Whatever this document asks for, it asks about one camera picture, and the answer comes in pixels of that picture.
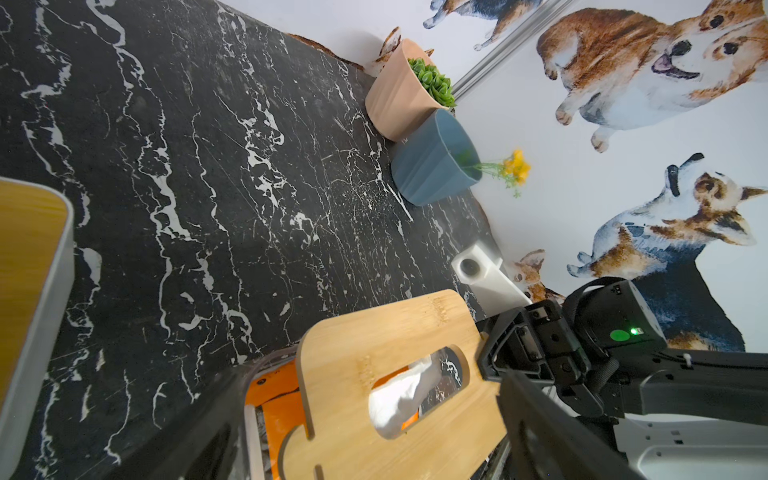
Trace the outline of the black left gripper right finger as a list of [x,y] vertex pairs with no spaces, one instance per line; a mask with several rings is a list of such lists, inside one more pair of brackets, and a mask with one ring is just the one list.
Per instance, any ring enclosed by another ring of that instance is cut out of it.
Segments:
[[502,376],[497,403],[517,479],[640,479],[523,373]]

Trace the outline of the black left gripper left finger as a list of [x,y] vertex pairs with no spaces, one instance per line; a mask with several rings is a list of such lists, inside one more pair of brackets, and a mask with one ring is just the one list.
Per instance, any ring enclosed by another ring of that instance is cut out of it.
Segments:
[[198,400],[115,467],[109,479],[227,479],[242,446],[246,368],[217,374]]

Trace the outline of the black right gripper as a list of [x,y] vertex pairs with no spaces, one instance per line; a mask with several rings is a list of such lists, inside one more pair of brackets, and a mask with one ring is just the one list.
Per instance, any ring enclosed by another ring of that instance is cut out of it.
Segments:
[[477,358],[482,378],[514,372],[558,397],[583,417],[616,416],[602,391],[621,362],[667,348],[662,328],[634,283],[596,279],[562,304],[542,300],[489,321]]

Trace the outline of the clear plastic box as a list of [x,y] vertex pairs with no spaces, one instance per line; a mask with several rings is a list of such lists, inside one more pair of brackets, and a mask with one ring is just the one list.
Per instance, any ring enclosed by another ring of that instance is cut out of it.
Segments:
[[282,444],[305,423],[295,357],[296,345],[249,365],[244,399],[243,442],[248,479],[278,479]]

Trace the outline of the orange tissue pack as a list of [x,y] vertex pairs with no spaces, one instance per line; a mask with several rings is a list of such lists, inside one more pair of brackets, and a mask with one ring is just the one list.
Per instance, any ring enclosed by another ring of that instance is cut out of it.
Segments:
[[394,441],[426,414],[425,399],[442,380],[444,353],[411,364],[403,354],[337,358],[329,370],[295,358],[305,423],[284,440],[278,479],[385,479],[406,475],[398,456],[414,441]]

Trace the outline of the light wooden lid board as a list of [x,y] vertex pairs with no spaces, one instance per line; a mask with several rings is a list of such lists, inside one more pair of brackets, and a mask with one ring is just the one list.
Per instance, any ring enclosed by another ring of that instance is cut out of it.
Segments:
[[323,320],[302,337],[306,423],[284,479],[467,479],[505,437],[464,299],[443,290]]

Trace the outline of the yellow bamboo box lid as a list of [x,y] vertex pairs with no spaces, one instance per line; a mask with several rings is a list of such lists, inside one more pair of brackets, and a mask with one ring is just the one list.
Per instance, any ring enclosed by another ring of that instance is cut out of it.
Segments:
[[1,179],[1,406],[20,394],[41,304],[71,227],[71,205],[38,184]]

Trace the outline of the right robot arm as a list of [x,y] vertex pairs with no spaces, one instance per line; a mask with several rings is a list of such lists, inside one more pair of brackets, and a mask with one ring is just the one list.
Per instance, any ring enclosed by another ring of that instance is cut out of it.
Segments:
[[589,431],[627,413],[689,414],[765,424],[764,361],[669,351],[635,285],[589,282],[563,304],[543,300],[490,318],[477,364],[500,384],[511,459],[522,479],[629,475]]

